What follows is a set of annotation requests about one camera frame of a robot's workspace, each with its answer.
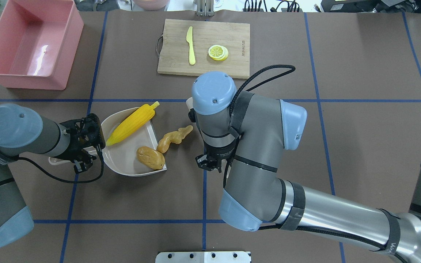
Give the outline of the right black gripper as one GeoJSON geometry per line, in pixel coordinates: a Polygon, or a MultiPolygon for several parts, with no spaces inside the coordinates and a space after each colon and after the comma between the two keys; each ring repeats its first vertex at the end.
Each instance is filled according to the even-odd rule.
{"type": "Polygon", "coordinates": [[[237,148],[237,141],[232,141],[229,145],[217,148],[204,142],[204,154],[196,156],[195,160],[199,168],[212,171],[217,169],[221,172],[222,160],[231,162],[237,148]]]}

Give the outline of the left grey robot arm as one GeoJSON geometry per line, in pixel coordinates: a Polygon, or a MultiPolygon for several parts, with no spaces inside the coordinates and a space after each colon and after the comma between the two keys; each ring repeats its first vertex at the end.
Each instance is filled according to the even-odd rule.
{"type": "Polygon", "coordinates": [[[45,175],[69,184],[91,183],[102,177],[105,140],[97,115],[57,123],[28,107],[13,103],[0,104],[0,248],[30,233],[34,228],[31,211],[26,204],[10,163],[25,160],[45,175]],[[21,154],[38,155],[66,160],[73,164],[76,174],[92,167],[94,160],[101,163],[100,173],[94,179],[70,181],[52,175],[21,154]]]}

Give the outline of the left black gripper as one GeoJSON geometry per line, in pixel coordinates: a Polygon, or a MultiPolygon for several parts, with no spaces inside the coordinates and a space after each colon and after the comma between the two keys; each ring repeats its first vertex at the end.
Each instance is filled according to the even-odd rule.
{"type": "Polygon", "coordinates": [[[102,150],[106,142],[97,115],[88,114],[84,118],[65,121],[60,125],[63,126],[62,135],[68,135],[70,141],[65,151],[59,155],[59,159],[73,161],[76,174],[89,170],[97,156],[103,159],[102,150]],[[85,150],[88,147],[94,147],[97,156],[89,154],[85,150]]]}

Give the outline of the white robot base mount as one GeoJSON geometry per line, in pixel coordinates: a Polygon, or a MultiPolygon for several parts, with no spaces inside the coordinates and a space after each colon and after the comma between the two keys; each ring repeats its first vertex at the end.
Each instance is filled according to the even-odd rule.
{"type": "Polygon", "coordinates": [[[160,252],[156,263],[252,263],[246,251],[160,252]]]}

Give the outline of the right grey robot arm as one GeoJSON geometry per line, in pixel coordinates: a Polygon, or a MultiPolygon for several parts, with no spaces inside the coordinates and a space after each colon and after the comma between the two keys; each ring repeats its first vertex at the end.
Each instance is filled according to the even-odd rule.
{"type": "Polygon", "coordinates": [[[310,233],[397,263],[421,263],[421,103],[317,102],[321,153],[307,145],[305,108],[237,89],[222,72],[192,86],[189,117],[206,152],[200,168],[230,166],[219,208],[242,231],[310,233]],[[326,192],[306,185],[321,154],[326,192]]]}

